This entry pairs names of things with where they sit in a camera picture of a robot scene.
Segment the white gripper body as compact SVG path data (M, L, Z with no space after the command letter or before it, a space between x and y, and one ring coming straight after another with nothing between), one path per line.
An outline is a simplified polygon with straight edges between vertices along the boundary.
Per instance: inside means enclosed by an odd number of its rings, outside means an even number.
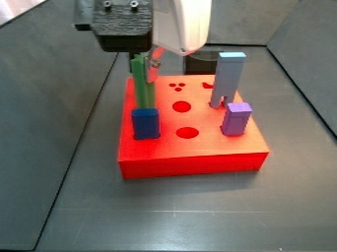
M190 55L208 42L212 0L153 0L153 8L153 44Z

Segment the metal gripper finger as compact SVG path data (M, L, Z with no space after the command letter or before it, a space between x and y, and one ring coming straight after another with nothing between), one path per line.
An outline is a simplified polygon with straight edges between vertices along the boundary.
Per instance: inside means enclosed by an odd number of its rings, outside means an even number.
M161 57L165 52L163 47L154 47L146 56L146 80L153 83L158 78L161 68Z
M138 59L138 57L141 56L139 52L131 52L127 55L129 58L129 71L133 72L133 62Z

